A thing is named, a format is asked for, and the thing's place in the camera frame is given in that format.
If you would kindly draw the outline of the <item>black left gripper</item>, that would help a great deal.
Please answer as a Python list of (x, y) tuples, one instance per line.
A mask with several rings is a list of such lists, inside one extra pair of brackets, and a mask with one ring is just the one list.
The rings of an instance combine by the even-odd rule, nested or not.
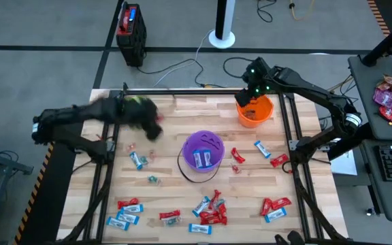
[(143, 129), (150, 141), (159, 138), (163, 128), (157, 124), (157, 106), (152, 100), (146, 98), (145, 102), (137, 103), (124, 98), (121, 103), (120, 124)]

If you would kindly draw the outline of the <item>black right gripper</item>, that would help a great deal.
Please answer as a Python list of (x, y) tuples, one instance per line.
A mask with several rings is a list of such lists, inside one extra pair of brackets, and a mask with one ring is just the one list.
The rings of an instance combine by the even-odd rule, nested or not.
[(264, 95), (271, 93), (269, 85), (271, 68), (258, 57), (251, 61), (242, 75), (247, 88), (243, 88), (235, 94), (235, 100), (240, 107), (250, 105), (263, 105)]

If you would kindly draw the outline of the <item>orange halloween bucket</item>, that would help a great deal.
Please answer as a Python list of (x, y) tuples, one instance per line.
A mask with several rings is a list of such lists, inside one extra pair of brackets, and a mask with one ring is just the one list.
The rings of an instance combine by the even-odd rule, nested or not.
[[(274, 104), (272, 100), (264, 95), (264, 104), (263, 105), (246, 105), (244, 107), (240, 107), (236, 102), (236, 108), (238, 111), (238, 121), (239, 123), (248, 128), (258, 127), (260, 124), (264, 123), (268, 119), (272, 117), (272, 113), (274, 111)], [(255, 110), (256, 111), (256, 120), (249, 120), (244, 115), (243, 112), (246, 110)]]

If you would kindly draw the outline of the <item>purple halloween bucket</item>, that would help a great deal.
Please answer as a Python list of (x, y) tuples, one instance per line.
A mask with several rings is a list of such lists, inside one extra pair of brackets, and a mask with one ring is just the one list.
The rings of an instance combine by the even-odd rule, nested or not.
[[(195, 161), (193, 158), (194, 150), (200, 151), (201, 161), (203, 163), (203, 167), (200, 169), (195, 167)], [(211, 151), (211, 163), (212, 163), (211, 167), (205, 166), (205, 161), (203, 157), (204, 150)], [(220, 136), (211, 131), (201, 130), (192, 133), (190, 136), (187, 137), (186, 141), (182, 145), (180, 152), (178, 153), (176, 162), (180, 173), (187, 181), (195, 184), (202, 184), (210, 181), (215, 177), (215, 175), (217, 175), (217, 172), (221, 166), (224, 156), (225, 156), (225, 145), (222, 139), (220, 138)], [(192, 180), (190, 177), (188, 177), (185, 174), (185, 172), (181, 167), (180, 164), (181, 157), (183, 157), (184, 162), (197, 173), (205, 174), (205, 173), (210, 173), (212, 171), (214, 171), (214, 173), (206, 180), (202, 180), (202, 181)]]

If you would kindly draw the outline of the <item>purple candy bag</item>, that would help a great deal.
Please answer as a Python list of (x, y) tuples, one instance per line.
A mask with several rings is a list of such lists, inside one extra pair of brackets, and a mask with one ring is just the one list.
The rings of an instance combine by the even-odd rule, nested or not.
[(376, 88), (374, 91), (373, 100), (381, 106), (385, 106), (386, 108), (392, 108), (392, 91), (383, 91), (379, 88)]

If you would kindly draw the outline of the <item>white pole stand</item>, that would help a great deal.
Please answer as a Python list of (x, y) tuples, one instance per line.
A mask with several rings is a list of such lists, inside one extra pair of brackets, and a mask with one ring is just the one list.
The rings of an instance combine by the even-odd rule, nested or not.
[(227, 49), (235, 43), (235, 35), (232, 32), (235, 0), (217, 0), (216, 23), (210, 32), (209, 42), (218, 49)]

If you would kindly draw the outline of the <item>red black battery case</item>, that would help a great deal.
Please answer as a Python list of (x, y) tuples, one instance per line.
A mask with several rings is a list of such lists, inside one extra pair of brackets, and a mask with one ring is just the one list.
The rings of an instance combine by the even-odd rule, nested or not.
[(116, 28), (116, 43), (130, 67), (141, 67), (146, 52), (147, 30), (139, 4), (123, 1)]

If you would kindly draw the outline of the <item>black desk leg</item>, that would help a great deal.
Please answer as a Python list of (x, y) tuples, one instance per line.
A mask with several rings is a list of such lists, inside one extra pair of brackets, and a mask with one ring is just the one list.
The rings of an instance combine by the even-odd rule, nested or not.
[(338, 140), (333, 146), (330, 147), (327, 153), (329, 160), (336, 159), (345, 152), (357, 147), (363, 140), (374, 139), (370, 124), (367, 122), (361, 125), (357, 131), (352, 135)]

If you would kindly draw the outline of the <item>gray side desk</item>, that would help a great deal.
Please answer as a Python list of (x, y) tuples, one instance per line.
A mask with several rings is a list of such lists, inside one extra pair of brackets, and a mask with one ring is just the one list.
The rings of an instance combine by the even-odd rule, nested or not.
[(392, 221), (392, 181), (384, 179), (379, 153), (381, 146), (392, 151), (392, 126), (379, 114), (379, 105), (373, 100), (376, 85), (383, 76), (392, 76), (392, 57), (378, 59), (375, 65), (368, 67), (359, 57), (353, 56), (348, 64), (367, 116), (365, 126), (370, 129), (370, 137), (363, 140), (359, 148), (370, 171), (371, 190), (377, 202), (375, 210)]

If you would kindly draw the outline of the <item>white paper sheet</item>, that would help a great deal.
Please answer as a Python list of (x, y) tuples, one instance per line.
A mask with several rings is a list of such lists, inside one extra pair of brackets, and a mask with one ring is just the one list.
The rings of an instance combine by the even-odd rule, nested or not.
[(330, 160), (331, 172), (333, 174), (344, 174), (350, 176), (357, 175), (357, 168), (355, 164), (355, 158), (353, 150), (349, 150), (339, 157)]

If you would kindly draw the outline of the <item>black yellow striped floor mat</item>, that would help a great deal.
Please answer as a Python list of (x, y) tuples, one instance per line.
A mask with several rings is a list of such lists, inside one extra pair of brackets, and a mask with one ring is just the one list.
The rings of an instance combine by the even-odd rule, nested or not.
[(380, 10), (378, 9), (376, 1), (375, 0), (367, 0), (367, 4), (369, 5), (383, 35), (385, 37), (387, 37), (391, 32), (390, 32), (382, 14), (380, 13)]
[(56, 240), (75, 157), (62, 144), (48, 147), (9, 245), (38, 245)]

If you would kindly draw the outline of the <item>small black object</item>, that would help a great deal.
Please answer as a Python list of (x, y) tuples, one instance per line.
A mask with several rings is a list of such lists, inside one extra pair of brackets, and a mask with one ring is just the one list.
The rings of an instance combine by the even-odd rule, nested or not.
[(287, 239), (284, 239), (281, 235), (275, 235), (276, 245), (306, 245), (304, 239), (296, 231), (291, 231)]

